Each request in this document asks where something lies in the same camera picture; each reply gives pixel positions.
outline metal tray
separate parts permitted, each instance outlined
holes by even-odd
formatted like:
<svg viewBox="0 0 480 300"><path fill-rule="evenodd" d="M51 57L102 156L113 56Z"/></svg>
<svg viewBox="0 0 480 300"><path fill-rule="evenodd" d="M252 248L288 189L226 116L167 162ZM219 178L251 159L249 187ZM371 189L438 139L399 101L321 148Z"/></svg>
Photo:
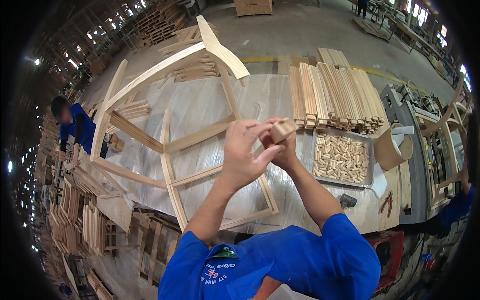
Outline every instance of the metal tray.
<svg viewBox="0 0 480 300"><path fill-rule="evenodd" d="M313 145L312 145L312 164L310 165L309 172L313 175L313 177L317 181L322 181L322 182L328 182L328 183L334 183L334 184L341 184L341 185L348 185L348 186L353 186L353 187L358 187L358 188L371 188L373 185L373 167L375 165L375 154L373 152L373 141L370 137L359 134L359 133L354 133L354 132L348 132L344 130L339 130L335 129L333 127L327 127L325 129L318 130L319 133L324 133L327 135L339 135L339 136L345 136L347 138L350 138L353 142L363 142L365 143L365 147L367 148L368 155L370 156L370 160L368 162L368 167L366 170L365 174L365 181L364 183L354 183L354 182L348 182L348 181L340 181L340 180L335 180L331 178L325 178L325 177L316 177L315 174L313 174L313 155L315 152L315 143L317 141L317 132L315 131L313 134Z"/></svg>

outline black sleeve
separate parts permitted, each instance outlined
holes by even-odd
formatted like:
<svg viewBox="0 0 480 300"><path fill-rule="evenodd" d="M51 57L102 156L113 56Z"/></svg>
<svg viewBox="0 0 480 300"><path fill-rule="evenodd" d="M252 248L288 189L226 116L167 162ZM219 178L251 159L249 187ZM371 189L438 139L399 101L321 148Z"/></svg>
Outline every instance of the black sleeve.
<svg viewBox="0 0 480 300"><path fill-rule="evenodd" d="M60 140L60 151L67 152L67 141Z"/></svg>
<svg viewBox="0 0 480 300"><path fill-rule="evenodd" d="M82 127L84 125L84 115L78 114L75 117L75 144L80 144L82 138Z"/></svg>

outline blue shirt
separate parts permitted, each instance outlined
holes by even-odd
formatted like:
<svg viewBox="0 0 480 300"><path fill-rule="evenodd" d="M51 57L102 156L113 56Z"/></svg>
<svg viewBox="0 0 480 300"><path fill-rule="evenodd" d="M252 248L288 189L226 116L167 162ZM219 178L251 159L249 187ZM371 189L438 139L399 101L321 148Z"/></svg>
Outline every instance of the blue shirt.
<svg viewBox="0 0 480 300"><path fill-rule="evenodd" d="M297 226L259 234L237 246L238 258L212 258L189 231L181 238L158 287L158 299L253 298L265 276L319 299L369 299L378 286L375 250L346 215L330 217L321 237Z"/></svg>
<svg viewBox="0 0 480 300"><path fill-rule="evenodd" d="M474 193L475 189L473 186L470 187L470 191L467 195L465 195L465 192L462 190L447 206L445 206L445 208L439 213L440 223L443 228L450 230L453 223L468 214L472 206Z"/></svg>
<svg viewBox="0 0 480 300"><path fill-rule="evenodd" d="M78 114L84 115L83 127L82 127L82 138L80 140L80 145L84 147L85 152L90 154L92 152L92 143L93 136L95 134L96 125L93 123L92 119L87 115L80 104L74 104L71 106L71 113L73 118L73 123L68 125L60 125L60 140L68 140L68 136L75 136L75 118Z"/></svg>

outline yellow floor line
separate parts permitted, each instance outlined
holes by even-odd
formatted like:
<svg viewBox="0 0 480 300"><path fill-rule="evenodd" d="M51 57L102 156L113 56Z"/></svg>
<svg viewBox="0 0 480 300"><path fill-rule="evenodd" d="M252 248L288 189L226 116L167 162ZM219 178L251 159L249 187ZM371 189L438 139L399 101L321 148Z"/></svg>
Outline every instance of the yellow floor line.
<svg viewBox="0 0 480 300"><path fill-rule="evenodd" d="M383 74L382 72L378 72L378 71L374 71L374 70L370 70L370 69L365 69L365 68L357 67L357 66L350 66L350 67L355 68L355 69L364 70L364 71L367 72L367 73L370 73L370 74L373 74L373 75L377 75L377 76L379 76L379 77L383 77L383 78L386 78L386 79L390 79L390 80L396 81L396 82L401 83L401 84L405 84L405 85L407 84L407 83L406 83L405 81L403 81L403 80L400 80L400 79L398 79L398 78L395 78L395 77L390 76L390 75L387 75L387 74ZM426 95L430 95L429 93L425 92L424 90L418 89L418 88L417 88L415 85L413 85L413 84L410 84L409 86L412 87L412 88L414 88L414 89L416 89L416 90L418 90L418 91L420 91L420 92L422 92L422 93L424 93L424 94L426 94Z"/></svg>
<svg viewBox="0 0 480 300"><path fill-rule="evenodd" d="M278 61L277 58L271 58L271 57L254 57L251 59L245 59L241 60L243 63L249 63L249 62L272 62L272 61Z"/></svg>

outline stack of boxes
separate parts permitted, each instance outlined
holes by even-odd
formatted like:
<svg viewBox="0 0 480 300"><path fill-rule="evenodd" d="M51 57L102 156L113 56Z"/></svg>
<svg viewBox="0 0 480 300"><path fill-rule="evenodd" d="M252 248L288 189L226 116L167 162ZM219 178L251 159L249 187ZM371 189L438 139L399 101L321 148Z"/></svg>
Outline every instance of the stack of boxes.
<svg viewBox="0 0 480 300"><path fill-rule="evenodd" d="M237 16L272 14L272 0L233 0Z"/></svg>

